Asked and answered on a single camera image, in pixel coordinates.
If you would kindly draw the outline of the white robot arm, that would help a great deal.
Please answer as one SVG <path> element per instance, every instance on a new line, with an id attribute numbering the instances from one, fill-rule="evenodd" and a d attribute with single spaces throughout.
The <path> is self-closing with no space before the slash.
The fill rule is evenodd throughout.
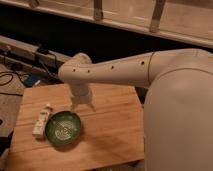
<path id="1" fill-rule="evenodd" d="M 72 104 L 92 101 L 91 83 L 145 87 L 145 171 L 213 171 L 213 53 L 177 49 L 94 64 L 78 53 L 62 64 Z"/>

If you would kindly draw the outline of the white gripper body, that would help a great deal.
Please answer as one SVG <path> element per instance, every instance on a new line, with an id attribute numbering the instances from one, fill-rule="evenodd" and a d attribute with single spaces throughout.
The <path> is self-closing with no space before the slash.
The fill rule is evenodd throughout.
<path id="1" fill-rule="evenodd" d="M 88 84 L 71 84 L 69 88 L 73 104 L 87 104 L 92 101 L 92 91 Z"/>

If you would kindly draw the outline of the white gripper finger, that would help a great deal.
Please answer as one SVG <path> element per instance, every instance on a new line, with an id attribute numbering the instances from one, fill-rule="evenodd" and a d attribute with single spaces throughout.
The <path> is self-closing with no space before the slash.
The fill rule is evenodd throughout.
<path id="1" fill-rule="evenodd" d="M 70 110 L 71 110 L 71 111 L 75 111 L 75 108 L 76 108 L 76 104 L 71 104 L 71 105 L 70 105 Z"/>
<path id="2" fill-rule="evenodd" d="M 87 106 L 92 109 L 92 111 L 96 112 L 96 108 L 92 103 L 87 103 Z"/>

